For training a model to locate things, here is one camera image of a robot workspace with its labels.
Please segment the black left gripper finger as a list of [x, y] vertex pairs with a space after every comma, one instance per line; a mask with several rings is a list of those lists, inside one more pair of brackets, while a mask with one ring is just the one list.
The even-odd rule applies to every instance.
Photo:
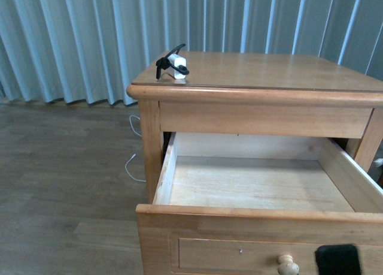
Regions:
[[323, 245], [315, 251], [318, 274], [362, 274], [358, 249], [353, 244]]

